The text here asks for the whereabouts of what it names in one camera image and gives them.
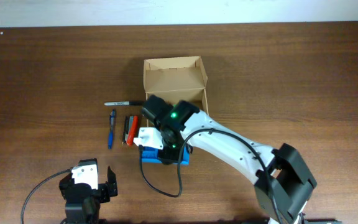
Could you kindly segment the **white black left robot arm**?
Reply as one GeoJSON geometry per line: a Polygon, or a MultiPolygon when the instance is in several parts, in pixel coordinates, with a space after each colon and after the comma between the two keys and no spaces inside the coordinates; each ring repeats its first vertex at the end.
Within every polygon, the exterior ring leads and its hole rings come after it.
{"type": "Polygon", "coordinates": [[[72,168],[59,183],[65,199],[63,223],[103,224],[108,221],[99,217],[102,203],[111,201],[118,195],[116,174],[108,168],[108,180],[98,182],[98,166],[85,165],[72,168]]]}

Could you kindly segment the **brown cardboard box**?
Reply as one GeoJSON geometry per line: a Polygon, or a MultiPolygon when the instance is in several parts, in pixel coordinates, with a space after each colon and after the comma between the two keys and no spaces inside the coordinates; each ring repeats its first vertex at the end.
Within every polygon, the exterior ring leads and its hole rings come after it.
{"type": "Polygon", "coordinates": [[[200,56],[144,60],[145,97],[155,95],[171,105],[189,101],[209,113],[208,76],[200,56]]]}

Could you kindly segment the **blue ballpoint pen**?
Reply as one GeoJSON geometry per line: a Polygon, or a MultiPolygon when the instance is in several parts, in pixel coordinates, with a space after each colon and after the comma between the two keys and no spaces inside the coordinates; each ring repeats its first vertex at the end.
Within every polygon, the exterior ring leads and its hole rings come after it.
{"type": "Polygon", "coordinates": [[[114,141],[114,124],[116,118],[116,110],[113,109],[109,115],[109,136],[108,136],[108,149],[112,149],[113,141],[114,141]]]}

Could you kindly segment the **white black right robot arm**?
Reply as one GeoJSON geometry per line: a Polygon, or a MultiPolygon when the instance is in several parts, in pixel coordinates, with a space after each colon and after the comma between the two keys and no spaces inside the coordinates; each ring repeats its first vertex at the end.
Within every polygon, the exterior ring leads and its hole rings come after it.
{"type": "Polygon", "coordinates": [[[142,115],[153,125],[141,128],[134,139],[140,163],[176,164],[180,171],[187,155],[197,147],[252,183],[269,223],[304,223],[303,209],[317,181],[293,146],[283,144],[275,149],[247,139],[184,100],[171,105],[152,95],[143,104],[142,115]]]}

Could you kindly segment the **blue plastic case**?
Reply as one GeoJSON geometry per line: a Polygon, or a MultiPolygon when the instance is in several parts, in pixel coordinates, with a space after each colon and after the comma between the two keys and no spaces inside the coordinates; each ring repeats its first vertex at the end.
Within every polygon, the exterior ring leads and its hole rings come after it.
{"type": "Polygon", "coordinates": [[[178,151],[174,153],[167,154],[163,150],[152,148],[152,147],[144,147],[142,151],[142,162],[146,163],[154,163],[154,164],[177,164],[178,161],[178,151]]]}

